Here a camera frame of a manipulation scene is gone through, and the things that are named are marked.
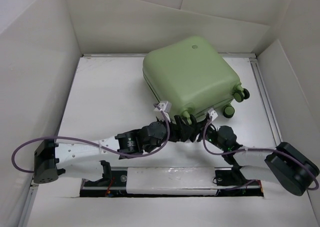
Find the green hard-shell suitcase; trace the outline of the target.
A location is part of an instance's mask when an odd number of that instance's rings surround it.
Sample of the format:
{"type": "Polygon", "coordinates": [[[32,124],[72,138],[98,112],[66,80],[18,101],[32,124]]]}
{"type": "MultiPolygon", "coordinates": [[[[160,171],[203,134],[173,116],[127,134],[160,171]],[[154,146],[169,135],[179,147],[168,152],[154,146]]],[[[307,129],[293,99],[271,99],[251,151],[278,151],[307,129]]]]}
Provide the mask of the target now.
{"type": "Polygon", "coordinates": [[[142,73],[157,101],[171,103],[171,119],[202,119],[210,109],[230,119],[235,114],[232,101],[241,103],[250,97],[239,75],[200,36],[149,52],[142,73]]]}

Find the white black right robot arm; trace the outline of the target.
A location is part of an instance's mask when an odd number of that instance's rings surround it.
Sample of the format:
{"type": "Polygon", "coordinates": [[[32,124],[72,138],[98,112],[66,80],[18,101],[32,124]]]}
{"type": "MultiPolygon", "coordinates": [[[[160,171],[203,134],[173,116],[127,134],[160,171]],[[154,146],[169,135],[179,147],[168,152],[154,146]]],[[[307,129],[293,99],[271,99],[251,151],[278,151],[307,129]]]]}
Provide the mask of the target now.
{"type": "Polygon", "coordinates": [[[288,142],[274,148],[248,147],[238,143],[230,126],[216,128],[212,116],[201,122],[192,117],[190,122],[204,149],[232,166],[231,178],[235,183],[246,186],[250,181],[271,182],[295,196],[320,188],[320,169],[288,142]]]}

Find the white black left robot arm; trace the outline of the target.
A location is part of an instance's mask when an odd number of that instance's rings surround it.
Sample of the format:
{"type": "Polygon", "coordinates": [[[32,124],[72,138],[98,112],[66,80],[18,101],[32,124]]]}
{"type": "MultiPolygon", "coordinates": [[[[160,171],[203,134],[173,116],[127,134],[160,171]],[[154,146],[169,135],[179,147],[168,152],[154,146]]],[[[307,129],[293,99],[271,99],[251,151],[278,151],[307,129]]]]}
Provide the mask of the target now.
{"type": "Polygon", "coordinates": [[[150,157],[169,142],[194,142],[201,126],[196,118],[175,115],[119,133],[114,137],[89,141],[62,137],[63,143],[48,137],[34,152],[33,180],[36,184],[56,181],[61,175],[97,181],[107,185],[111,181],[111,163],[150,157]]]}

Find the white foam block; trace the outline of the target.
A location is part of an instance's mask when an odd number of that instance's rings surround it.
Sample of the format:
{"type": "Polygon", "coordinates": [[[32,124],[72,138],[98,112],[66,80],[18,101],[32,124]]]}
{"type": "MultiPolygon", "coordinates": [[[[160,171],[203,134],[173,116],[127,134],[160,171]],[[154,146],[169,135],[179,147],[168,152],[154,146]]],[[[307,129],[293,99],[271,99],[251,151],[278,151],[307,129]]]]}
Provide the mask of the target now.
{"type": "Polygon", "coordinates": [[[215,195],[213,167],[131,167],[126,192],[135,195],[215,195]]]}

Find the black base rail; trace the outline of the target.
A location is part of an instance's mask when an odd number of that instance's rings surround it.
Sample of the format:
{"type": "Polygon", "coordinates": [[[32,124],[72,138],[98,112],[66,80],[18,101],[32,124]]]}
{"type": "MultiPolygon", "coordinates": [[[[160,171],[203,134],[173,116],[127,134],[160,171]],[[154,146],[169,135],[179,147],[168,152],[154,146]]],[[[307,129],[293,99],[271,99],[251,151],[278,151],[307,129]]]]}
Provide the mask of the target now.
{"type": "Polygon", "coordinates": [[[245,186],[231,168],[113,168],[108,182],[82,181],[83,198],[263,197],[259,181],[245,186]]]}

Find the aluminium side rail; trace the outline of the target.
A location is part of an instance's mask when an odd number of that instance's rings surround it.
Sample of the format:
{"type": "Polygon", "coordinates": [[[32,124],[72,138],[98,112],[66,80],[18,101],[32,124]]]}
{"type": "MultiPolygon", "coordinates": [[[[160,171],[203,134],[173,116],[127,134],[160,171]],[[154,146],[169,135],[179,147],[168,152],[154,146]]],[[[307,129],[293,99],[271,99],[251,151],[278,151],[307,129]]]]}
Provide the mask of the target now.
{"type": "Polygon", "coordinates": [[[259,93],[260,93],[262,103],[267,115],[267,119],[271,128],[274,142],[278,145],[282,141],[282,135],[279,130],[279,126],[275,117],[275,113],[273,111],[273,107],[268,95],[268,91],[259,68],[258,60],[257,58],[250,57],[249,62],[255,77],[256,84],[259,89],[259,93]]]}

